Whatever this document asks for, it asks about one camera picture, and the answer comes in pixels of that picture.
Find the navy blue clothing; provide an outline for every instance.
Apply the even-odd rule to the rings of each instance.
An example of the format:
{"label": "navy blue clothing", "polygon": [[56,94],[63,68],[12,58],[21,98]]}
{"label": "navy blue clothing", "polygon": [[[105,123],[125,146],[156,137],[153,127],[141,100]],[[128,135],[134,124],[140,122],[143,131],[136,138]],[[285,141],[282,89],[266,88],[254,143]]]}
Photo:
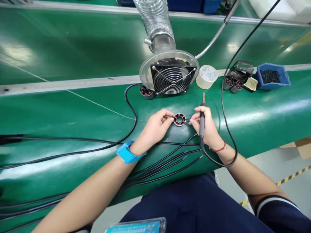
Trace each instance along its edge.
{"label": "navy blue clothing", "polygon": [[121,222],[156,217],[166,218],[167,233],[311,232],[311,220],[286,198],[264,198],[253,215],[220,189],[210,173],[143,196]]}

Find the hand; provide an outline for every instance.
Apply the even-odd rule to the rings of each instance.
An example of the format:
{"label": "hand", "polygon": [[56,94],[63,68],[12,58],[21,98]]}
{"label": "hand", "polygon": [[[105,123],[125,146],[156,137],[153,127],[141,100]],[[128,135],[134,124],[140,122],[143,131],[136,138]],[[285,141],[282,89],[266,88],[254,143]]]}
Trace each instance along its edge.
{"label": "hand", "polygon": [[130,151],[136,156],[143,155],[165,136],[173,121],[174,114],[169,110],[162,109],[153,114],[138,139],[130,146]]}
{"label": "hand", "polygon": [[213,150],[219,150],[224,146],[224,141],[221,139],[215,123],[212,119],[211,110],[209,107],[199,106],[194,110],[198,111],[195,113],[189,122],[189,125],[192,125],[197,133],[200,130],[200,111],[204,112],[205,115],[205,125],[204,125],[204,143],[210,146]]}

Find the green conveyor belt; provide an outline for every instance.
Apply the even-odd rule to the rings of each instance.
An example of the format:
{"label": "green conveyor belt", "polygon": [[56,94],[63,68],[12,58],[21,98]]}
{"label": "green conveyor belt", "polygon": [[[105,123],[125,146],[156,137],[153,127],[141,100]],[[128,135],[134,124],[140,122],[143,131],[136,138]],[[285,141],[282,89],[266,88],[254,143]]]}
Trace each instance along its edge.
{"label": "green conveyor belt", "polygon": [[[222,22],[171,18],[177,48],[198,54]],[[255,24],[229,23],[199,59],[225,69]],[[48,81],[139,74],[151,55],[138,15],[0,8],[0,59]],[[262,25],[237,60],[281,65],[311,63],[310,27]],[[0,85],[39,82],[0,63]]]}
{"label": "green conveyor belt", "polygon": [[[250,93],[242,90],[237,94],[224,92],[224,102],[229,127],[239,152],[246,158],[311,134],[311,70],[289,72],[292,86],[275,91],[258,90]],[[232,145],[221,111],[220,80],[206,92],[206,103],[221,136]],[[97,87],[75,90],[76,93],[105,107],[132,117],[124,100],[126,86]],[[137,112],[137,127],[129,139],[135,140],[148,117],[161,108],[190,117],[194,107],[201,103],[202,90],[192,84],[187,93],[178,96],[157,96],[144,100],[133,87],[128,93],[129,101]],[[8,96],[0,98],[0,128],[2,134],[31,134],[47,137],[85,137],[116,141],[132,127],[133,120],[119,116],[66,91]],[[184,142],[195,132],[191,126],[172,125],[164,141]],[[1,147],[0,164],[14,164],[29,160],[103,146],[100,143],[77,141],[24,141]],[[155,146],[136,166],[135,171],[155,163],[176,146]],[[178,152],[194,150],[196,146],[183,147]],[[115,156],[117,147],[89,154],[72,155],[32,165],[4,170],[0,175],[3,195],[0,205],[35,200],[73,190],[98,168]],[[202,153],[191,154],[182,163],[158,176],[170,173],[193,161]],[[187,170],[147,185],[121,191],[112,204],[146,194],[160,186],[186,177],[216,169],[203,157]],[[9,229],[21,223],[44,216],[41,211],[0,223],[1,229]]]}

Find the blue container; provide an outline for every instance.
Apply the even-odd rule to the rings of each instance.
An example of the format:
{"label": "blue container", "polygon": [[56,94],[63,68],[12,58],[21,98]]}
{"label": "blue container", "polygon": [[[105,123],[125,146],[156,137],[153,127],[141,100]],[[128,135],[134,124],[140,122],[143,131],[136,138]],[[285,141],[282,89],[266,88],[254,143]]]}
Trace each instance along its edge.
{"label": "blue container", "polygon": [[[203,0],[167,0],[169,11],[201,13]],[[117,0],[119,6],[135,7],[133,0]]]}
{"label": "blue container", "polygon": [[[260,71],[272,70],[279,73],[280,83],[263,83]],[[275,65],[271,63],[264,63],[257,67],[257,72],[255,74],[255,79],[258,81],[258,88],[264,90],[275,90],[284,86],[291,86],[291,81],[289,80],[288,73],[285,67],[282,65]]]}
{"label": "blue container", "polygon": [[207,15],[215,14],[222,0],[205,0],[203,13]]}

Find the thin white thread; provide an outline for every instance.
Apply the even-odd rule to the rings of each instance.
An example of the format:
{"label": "thin white thread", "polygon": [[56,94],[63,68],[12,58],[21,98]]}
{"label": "thin white thread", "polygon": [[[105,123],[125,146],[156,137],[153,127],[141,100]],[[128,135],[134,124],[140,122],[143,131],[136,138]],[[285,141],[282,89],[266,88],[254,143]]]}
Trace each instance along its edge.
{"label": "thin white thread", "polygon": [[[44,79],[44,78],[42,78],[42,77],[39,77],[39,76],[37,76],[37,75],[35,75],[35,74],[31,73],[31,72],[28,72],[28,71],[26,71],[26,70],[24,70],[24,69],[22,69],[22,68],[20,68],[20,67],[18,67],[18,66],[12,65],[11,63],[8,63],[8,62],[5,61],[5,60],[0,59],[0,61],[2,61],[3,63],[8,64],[8,65],[10,65],[10,66],[13,66],[13,67],[15,67],[16,69],[19,69],[19,70],[21,70],[21,71],[23,71],[23,72],[25,72],[25,73],[28,73],[28,74],[30,74],[30,75],[32,75],[32,76],[38,78],[38,79],[41,79],[41,80],[43,80],[43,81],[45,81],[45,82],[47,82],[47,83],[50,82],[50,81],[48,81],[48,80],[46,80],[46,79]],[[79,95],[79,94],[77,94],[77,93],[72,92],[72,91],[69,91],[69,90],[65,90],[65,91],[68,91],[68,92],[70,92],[70,93],[72,93],[72,94],[74,94],[74,95],[76,95],[76,96],[78,96],[78,97],[80,97],[80,98],[82,98],[82,99],[85,99],[85,100],[87,100],[87,101],[90,101],[90,102],[92,102],[93,104],[96,104],[96,105],[98,105],[98,106],[100,106],[100,107],[103,107],[103,108],[105,108],[105,109],[107,109],[107,110],[109,110],[109,111],[111,111],[111,112],[113,112],[113,113],[116,113],[116,114],[120,115],[120,116],[126,117],[126,118],[131,119],[131,120],[142,121],[142,120],[137,120],[137,119],[134,119],[134,118],[130,118],[130,117],[128,117],[128,116],[124,116],[124,115],[122,115],[121,113],[115,112],[115,111],[113,111],[113,110],[111,110],[111,109],[109,109],[109,108],[107,108],[107,107],[105,107],[105,106],[103,106],[103,105],[100,105],[100,104],[98,104],[98,103],[96,103],[96,102],[94,102],[94,101],[92,101],[92,100],[89,100],[89,99],[87,99],[87,98],[85,98],[85,97],[83,97],[83,96],[81,96],[81,95]]]}

